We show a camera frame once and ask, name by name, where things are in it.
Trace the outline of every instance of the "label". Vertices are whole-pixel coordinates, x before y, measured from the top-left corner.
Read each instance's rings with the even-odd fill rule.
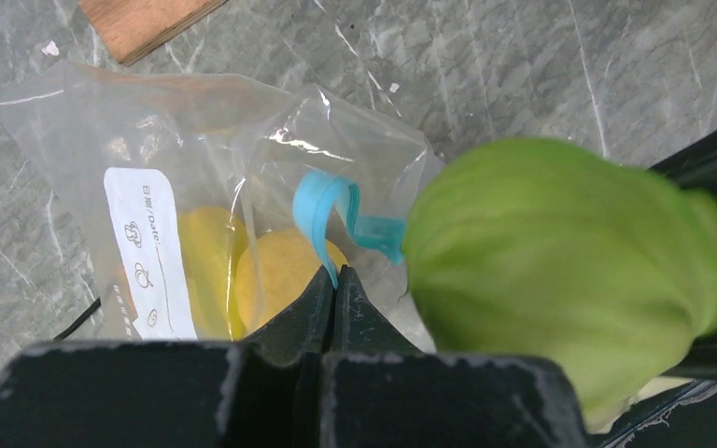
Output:
[[[143,340],[195,340],[175,195],[158,170],[105,171],[105,196]]]

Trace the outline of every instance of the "lemon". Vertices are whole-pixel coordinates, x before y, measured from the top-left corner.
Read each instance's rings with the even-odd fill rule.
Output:
[[[347,258],[334,243],[326,241],[329,256],[341,268]],[[264,304],[260,309],[257,327],[265,325],[275,315],[301,296],[322,263],[311,243],[298,229],[265,233],[257,240],[257,258],[248,249],[237,263],[235,298],[243,322],[253,328],[258,309],[257,271],[260,273]]]
[[[237,259],[248,246],[246,226],[229,210],[207,206],[181,215],[177,233],[197,334],[203,339],[240,339],[246,327],[232,291]]]

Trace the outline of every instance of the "gray marble floor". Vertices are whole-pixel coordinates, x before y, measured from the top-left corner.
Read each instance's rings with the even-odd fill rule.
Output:
[[[717,128],[717,0],[231,0],[130,69],[75,0],[0,0],[0,87],[60,59],[316,82],[421,129],[446,161],[549,134],[649,164]],[[0,369],[93,290],[79,229],[0,128]]]

